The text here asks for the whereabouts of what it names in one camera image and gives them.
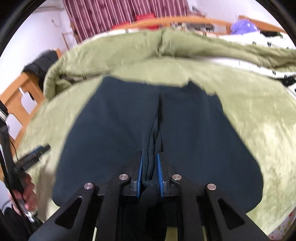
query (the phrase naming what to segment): black metal frame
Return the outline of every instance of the black metal frame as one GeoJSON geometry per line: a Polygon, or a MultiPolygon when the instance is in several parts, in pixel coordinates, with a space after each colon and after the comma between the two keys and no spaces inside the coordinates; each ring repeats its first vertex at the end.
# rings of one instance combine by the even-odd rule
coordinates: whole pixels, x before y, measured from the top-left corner
{"type": "MultiPolygon", "coordinates": [[[[140,153],[123,175],[107,184],[86,183],[37,230],[29,241],[121,240],[123,208],[126,202],[138,202],[135,183],[139,178],[140,153]]],[[[185,177],[175,178],[174,167],[163,161],[161,203],[177,205],[179,241],[268,241],[269,238],[245,213],[241,212],[214,184],[193,185],[185,177]]]]}

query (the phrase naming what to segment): red striped curtain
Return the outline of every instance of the red striped curtain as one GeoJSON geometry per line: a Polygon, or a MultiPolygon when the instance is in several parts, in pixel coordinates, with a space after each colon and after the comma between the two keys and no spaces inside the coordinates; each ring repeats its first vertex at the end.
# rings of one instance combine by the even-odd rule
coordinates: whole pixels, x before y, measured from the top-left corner
{"type": "Polygon", "coordinates": [[[81,41],[134,22],[136,15],[186,16],[189,10],[187,0],[64,0],[64,5],[81,41]]]}

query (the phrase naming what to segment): fleece blanket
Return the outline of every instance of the fleece blanket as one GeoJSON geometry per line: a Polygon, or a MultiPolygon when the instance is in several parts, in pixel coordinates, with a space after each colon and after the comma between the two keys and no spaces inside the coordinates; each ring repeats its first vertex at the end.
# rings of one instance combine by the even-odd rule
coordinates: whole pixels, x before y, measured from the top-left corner
{"type": "Polygon", "coordinates": [[[70,50],[56,62],[45,79],[47,100],[27,127],[18,149],[22,155],[39,144],[52,146],[29,171],[37,186],[40,217],[46,219],[58,208],[51,200],[51,191],[59,156],[75,119],[105,75],[175,87],[191,80],[207,94],[218,95],[224,114],[258,162],[263,198],[248,216],[266,234],[272,232],[296,206],[296,102],[276,80],[200,60],[215,56],[277,71],[296,70],[295,50],[242,46],[170,29],[96,39],[70,50]],[[86,80],[71,85],[60,78],[63,75],[86,80]]]}

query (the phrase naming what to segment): black cable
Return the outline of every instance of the black cable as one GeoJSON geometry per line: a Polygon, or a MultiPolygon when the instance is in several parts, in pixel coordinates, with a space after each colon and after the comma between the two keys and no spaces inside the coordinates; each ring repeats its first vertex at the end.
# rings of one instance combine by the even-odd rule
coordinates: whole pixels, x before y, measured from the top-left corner
{"type": "Polygon", "coordinates": [[[16,150],[16,148],[15,148],[15,146],[14,146],[14,144],[12,143],[12,141],[9,139],[9,141],[10,141],[10,143],[12,144],[12,146],[13,146],[13,149],[15,150],[15,157],[17,158],[17,150],[16,150]]]}
{"type": "Polygon", "coordinates": [[[0,151],[0,164],[1,164],[1,168],[2,168],[2,171],[3,171],[4,178],[5,178],[5,180],[6,180],[7,188],[8,188],[8,190],[9,190],[11,196],[12,196],[12,199],[13,199],[15,205],[17,206],[17,209],[18,209],[18,210],[20,211],[20,213],[21,213],[21,216],[22,216],[22,219],[23,219],[23,221],[24,221],[24,224],[25,224],[25,227],[26,227],[26,229],[27,229],[28,234],[29,234],[29,235],[32,235],[33,232],[31,231],[31,228],[30,228],[29,224],[27,223],[27,218],[25,217],[25,214],[24,214],[24,212],[22,211],[22,209],[21,209],[21,207],[20,207],[20,205],[19,205],[19,203],[18,203],[18,201],[17,201],[17,199],[16,199],[16,197],[15,197],[13,191],[12,191],[12,185],[11,185],[10,180],[9,180],[9,177],[8,177],[8,173],[7,173],[7,169],[6,169],[6,164],[5,164],[4,157],[3,157],[1,151],[0,151]]]}
{"type": "Polygon", "coordinates": [[[2,207],[1,207],[1,210],[3,210],[4,208],[5,208],[5,206],[7,205],[7,204],[9,204],[11,201],[10,200],[7,200],[3,205],[2,205],[2,207]]]}

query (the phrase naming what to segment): metal screw cap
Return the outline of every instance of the metal screw cap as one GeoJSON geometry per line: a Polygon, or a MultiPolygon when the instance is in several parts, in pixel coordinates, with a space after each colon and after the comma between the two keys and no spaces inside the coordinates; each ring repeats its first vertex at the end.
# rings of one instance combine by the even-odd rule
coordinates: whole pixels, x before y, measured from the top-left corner
{"type": "Polygon", "coordinates": [[[84,188],[87,189],[87,190],[92,189],[93,186],[94,185],[92,183],[86,183],[86,184],[84,184],[84,188]]]}
{"type": "Polygon", "coordinates": [[[182,176],[179,175],[179,174],[174,174],[174,175],[172,176],[172,178],[173,178],[175,181],[179,181],[179,180],[181,180],[182,176]]]}
{"type": "Polygon", "coordinates": [[[128,175],[127,174],[120,174],[119,179],[124,181],[124,180],[128,179],[128,175]]]}
{"type": "Polygon", "coordinates": [[[207,188],[208,188],[209,190],[211,190],[211,191],[214,191],[214,190],[216,190],[217,187],[216,187],[215,184],[210,183],[210,184],[207,185],[207,188]]]}

